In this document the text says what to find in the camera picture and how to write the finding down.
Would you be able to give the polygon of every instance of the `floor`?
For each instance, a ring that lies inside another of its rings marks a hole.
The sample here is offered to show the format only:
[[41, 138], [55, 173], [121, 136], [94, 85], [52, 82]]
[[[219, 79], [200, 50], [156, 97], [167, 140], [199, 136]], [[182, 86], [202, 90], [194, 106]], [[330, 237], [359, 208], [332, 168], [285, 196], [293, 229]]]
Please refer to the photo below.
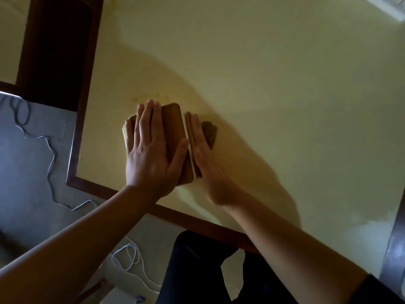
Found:
[[[26, 109], [21, 109], [20, 120], [26, 117]], [[66, 172], [73, 138], [76, 113], [31, 104], [31, 117], [26, 129], [33, 135], [50, 136], [50, 143], [57, 153], [50, 181], [55, 189], [57, 202], [76, 206], [87, 199], [97, 203], [103, 200], [66, 186]], [[25, 139], [14, 125], [13, 112], [6, 99], [0, 106], [0, 230], [9, 238], [27, 248], [33, 248], [64, 227], [91, 211], [87, 205], [77, 212], [52, 201], [46, 174], [52, 154], [43, 138]], [[182, 228], [161, 220], [145, 216], [128, 234], [140, 248], [148, 277], [157, 282], [163, 281], [173, 243]], [[125, 245], [122, 240], [116, 249]], [[119, 260], [127, 265], [125, 252]], [[222, 266], [226, 284], [242, 286], [242, 262], [244, 253], [236, 252]], [[140, 264], [134, 265], [132, 273], [142, 273]], [[148, 291], [138, 277], [115, 267], [109, 256], [96, 277], [105, 277], [121, 290], [133, 295], [143, 295], [148, 303], [154, 303], [156, 295]], [[238, 290], [228, 286], [231, 298]]]

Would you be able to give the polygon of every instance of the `forearm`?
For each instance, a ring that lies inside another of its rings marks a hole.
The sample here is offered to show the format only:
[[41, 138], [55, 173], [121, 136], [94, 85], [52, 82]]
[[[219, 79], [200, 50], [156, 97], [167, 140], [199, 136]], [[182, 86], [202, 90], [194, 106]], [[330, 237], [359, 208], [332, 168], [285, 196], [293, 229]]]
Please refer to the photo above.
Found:
[[367, 275], [245, 192], [225, 209], [300, 304], [347, 303]]
[[74, 301], [109, 252], [154, 202], [149, 199], [139, 189], [127, 186], [0, 270], [3, 301]]

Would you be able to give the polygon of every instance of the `black pants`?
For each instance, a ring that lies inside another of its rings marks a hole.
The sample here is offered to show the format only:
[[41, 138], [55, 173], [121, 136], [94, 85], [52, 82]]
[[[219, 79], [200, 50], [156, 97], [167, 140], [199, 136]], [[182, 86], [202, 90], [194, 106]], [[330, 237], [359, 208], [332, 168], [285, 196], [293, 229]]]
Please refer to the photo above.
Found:
[[[221, 265], [237, 248], [192, 231], [176, 239], [157, 304], [226, 303], [231, 300]], [[245, 252], [243, 287], [232, 303], [296, 304], [263, 257]]]

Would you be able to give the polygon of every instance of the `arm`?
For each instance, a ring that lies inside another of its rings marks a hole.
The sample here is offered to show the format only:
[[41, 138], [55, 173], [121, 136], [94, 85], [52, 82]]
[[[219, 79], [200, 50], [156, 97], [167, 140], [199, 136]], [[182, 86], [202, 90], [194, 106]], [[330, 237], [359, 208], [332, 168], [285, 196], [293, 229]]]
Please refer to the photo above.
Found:
[[188, 141], [180, 143], [168, 164], [160, 103], [149, 101], [146, 108], [139, 105], [137, 115], [135, 128], [126, 122], [127, 185], [100, 207], [1, 269], [4, 303], [72, 303], [148, 207], [175, 188]]
[[215, 162], [197, 115], [191, 124], [208, 196], [240, 224], [297, 302], [347, 303], [367, 273], [241, 190]]

